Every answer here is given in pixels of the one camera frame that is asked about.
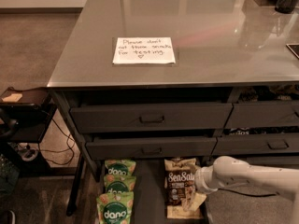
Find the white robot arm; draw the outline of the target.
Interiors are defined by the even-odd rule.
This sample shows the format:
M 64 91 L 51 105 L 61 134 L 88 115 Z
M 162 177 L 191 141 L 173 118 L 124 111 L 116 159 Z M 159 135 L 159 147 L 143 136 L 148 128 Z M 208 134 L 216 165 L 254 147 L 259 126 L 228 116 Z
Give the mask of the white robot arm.
M 299 170 L 252 165 L 230 156 L 220 156 L 213 164 L 200 167 L 189 164 L 196 189 L 210 194 L 232 185 L 252 185 L 273 191 L 292 201 L 290 224 L 299 224 Z

